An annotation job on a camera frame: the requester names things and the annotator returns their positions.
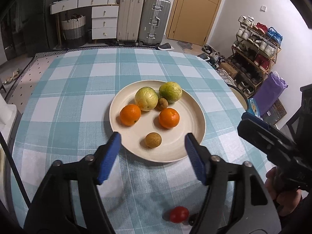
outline red tomato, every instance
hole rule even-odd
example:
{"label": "red tomato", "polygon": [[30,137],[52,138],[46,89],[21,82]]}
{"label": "red tomato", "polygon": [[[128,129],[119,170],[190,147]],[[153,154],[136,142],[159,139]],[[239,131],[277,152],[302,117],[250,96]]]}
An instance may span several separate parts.
{"label": "red tomato", "polygon": [[188,219],[189,211],[185,207],[176,207],[170,212],[170,222],[181,223]]}

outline wooden door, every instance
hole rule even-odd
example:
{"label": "wooden door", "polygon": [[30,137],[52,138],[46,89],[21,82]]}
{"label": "wooden door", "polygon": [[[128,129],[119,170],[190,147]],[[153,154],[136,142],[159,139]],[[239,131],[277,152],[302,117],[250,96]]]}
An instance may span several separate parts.
{"label": "wooden door", "polygon": [[203,45],[219,1],[177,0],[168,39]]}

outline plate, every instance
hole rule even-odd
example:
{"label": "plate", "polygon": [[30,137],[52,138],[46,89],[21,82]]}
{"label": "plate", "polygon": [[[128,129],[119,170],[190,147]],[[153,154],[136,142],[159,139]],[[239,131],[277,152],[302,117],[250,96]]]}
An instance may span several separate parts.
{"label": "plate", "polygon": [[[124,126],[119,119],[121,109],[134,104],[135,94],[142,87],[153,88],[157,93],[159,87],[165,82],[156,80],[138,81],[121,89],[110,105],[110,125],[113,131],[121,134],[122,145],[131,153],[153,162],[174,162],[187,156],[184,147],[184,137],[191,132],[196,140],[201,143],[205,131],[205,116],[196,100],[183,90],[179,101],[169,105],[177,110],[180,115],[179,124],[172,129],[163,128],[158,121],[160,111],[153,109],[141,112],[141,118],[133,126]],[[162,138],[161,145],[148,149],[144,139],[147,134],[156,132]]]}

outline wall socket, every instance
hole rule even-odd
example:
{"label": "wall socket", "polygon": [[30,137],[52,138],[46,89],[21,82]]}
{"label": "wall socket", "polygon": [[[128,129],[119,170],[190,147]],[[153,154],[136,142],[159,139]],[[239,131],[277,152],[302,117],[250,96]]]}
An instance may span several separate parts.
{"label": "wall socket", "polygon": [[260,10],[266,12],[266,6],[262,5]]}

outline plate rim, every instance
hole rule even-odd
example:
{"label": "plate rim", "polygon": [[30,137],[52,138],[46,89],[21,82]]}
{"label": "plate rim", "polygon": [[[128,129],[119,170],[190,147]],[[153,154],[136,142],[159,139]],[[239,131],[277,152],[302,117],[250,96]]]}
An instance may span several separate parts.
{"label": "plate rim", "polygon": [[[119,92],[114,96],[112,102],[110,103],[110,111],[109,111],[109,116],[110,116],[110,127],[112,128],[112,131],[113,131],[113,132],[114,132],[114,129],[113,129],[112,119],[111,119],[111,106],[113,105],[113,102],[115,101],[116,97],[117,97],[118,94],[119,94],[123,89],[125,89],[126,87],[128,87],[128,86],[130,86],[130,85],[132,85],[132,84],[136,84],[136,83],[139,83],[139,82],[145,82],[145,81],[153,81],[153,82],[167,83],[167,82],[164,82],[164,81],[161,81],[161,80],[140,80],[140,81],[136,81],[136,82],[130,83],[130,84],[126,85],[125,87],[123,87],[122,89],[120,89]],[[204,117],[204,121],[205,121],[205,131],[204,131],[204,136],[203,136],[203,138],[202,138],[201,141],[199,142],[199,144],[201,144],[202,141],[203,141],[204,138],[205,138],[206,128],[207,128],[207,123],[206,123],[205,114],[204,114],[204,112],[202,111],[202,108],[200,107],[200,105],[199,105],[199,103],[196,101],[196,99],[194,99],[193,96],[192,96],[191,94],[189,94],[187,91],[185,91],[185,90],[183,90],[183,89],[182,89],[182,91],[183,91],[184,93],[188,94],[188,95],[195,101],[195,103],[199,106],[199,108],[200,108],[200,110],[201,110],[202,116]],[[150,161],[150,162],[156,162],[156,163],[172,163],[172,162],[177,162],[177,161],[180,161],[180,160],[182,160],[182,159],[184,159],[184,158],[186,158],[186,157],[188,156],[188,155],[186,154],[185,157],[180,158],[180,159],[177,159],[177,160],[173,160],[173,161],[157,161],[157,160],[145,159],[145,158],[143,158],[143,157],[141,157],[141,156],[138,156],[136,153],[132,152],[131,150],[127,149],[125,146],[124,146],[124,148],[125,148],[127,151],[131,152],[132,154],[136,155],[137,157],[139,157],[139,158],[141,158],[141,159],[144,159],[144,160],[147,160],[147,161]]]}

